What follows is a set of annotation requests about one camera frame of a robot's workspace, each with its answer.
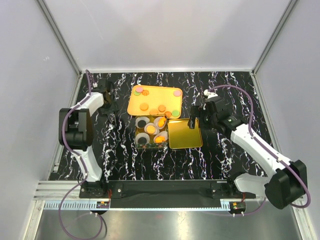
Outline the gold tin lid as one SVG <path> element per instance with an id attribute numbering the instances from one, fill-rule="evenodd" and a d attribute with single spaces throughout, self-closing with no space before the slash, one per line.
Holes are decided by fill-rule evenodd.
<path id="1" fill-rule="evenodd" d="M 203 146 L 198 119 L 195 120 L 194 128 L 189 128 L 188 122 L 188 118 L 172 119 L 168 122 L 168 142 L 172 150 Z"/>

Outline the orange fish cookie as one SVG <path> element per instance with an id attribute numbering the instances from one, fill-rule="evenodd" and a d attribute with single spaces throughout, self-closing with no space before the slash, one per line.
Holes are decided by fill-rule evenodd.
<path id="1" fill-rule="evenodd" d="M 165 127 L 166 123 L 167 123 L 167 118 L 166 118 L 165 116 L 163 116 L 163 117 L 161 117 L 161 118 L 159 119 L 159 121 L 158 121 L 157 124 L 158 124 L 158 127 L 159 127 L 160 129 L 162 129 L 162 128 Z"/>
<path id="2" fill-rule="evenodd" d="M 155 139 L 154 139 L 154 142 L 157 144 L 165 142 L 165 141 L 166 141 L 166 137 L 163 135 L 159 135 L 159 136 L 155 137 Z"/>

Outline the black sandwich cookie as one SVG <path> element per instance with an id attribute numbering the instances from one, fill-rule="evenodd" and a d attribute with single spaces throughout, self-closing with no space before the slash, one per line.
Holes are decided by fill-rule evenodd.
<path id="1" fill-rule="evenodd" d="M 144 128 L 146 124 L 147 124 L 147 123 L 146 123 L 145 120 L 139 120 L 138 123 L 137 123 L 137 126 L 138 126 L 139 128 Z"/>
<path id="2" fill-rule="evenodd" d="M 138 140 L 137 140 L 138 144 L 140 145 L 144 145 L 148 142 L 147 138 L 144 136 L 141 136 Z"/>

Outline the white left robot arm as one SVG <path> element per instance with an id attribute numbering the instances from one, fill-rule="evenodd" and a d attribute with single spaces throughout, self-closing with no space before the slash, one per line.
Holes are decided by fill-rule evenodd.
<path id="1" fill-rule="evenodd" d="M 59 143 L 76 158 L 84 180 L 93 183 L 90 192 L 97 198 L 103 198 L 108 193 L 108 186 L 100 181 L 102 168 L 98 165 L 92 148 L 94 140 L 92 116 L 95 113 L 108 116 L 118 110 L 114 83 L 101 80 L 81 101 L 59 111 Z"/>

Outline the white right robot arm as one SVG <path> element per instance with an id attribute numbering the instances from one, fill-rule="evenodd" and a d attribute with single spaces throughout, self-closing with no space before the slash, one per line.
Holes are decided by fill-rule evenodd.
<path id="1" fill-rule="evenodd" d="M 251 193 L 268 200 L 279 210 L 291 205 L 304 209 L 311 204 L 307 167 L 301 160 L 292 161 L 264 141 L 252 128 L 253 115 L 245 121 L 231 114 L 224 99 L 213 89 L 203 92 L 202 106 L 191 107 L 188 126 L 215 130 L 248 153 L 266 172 L 266 176 L 240 173 L 228 181 L 227 192 L 232 198 Z"/>

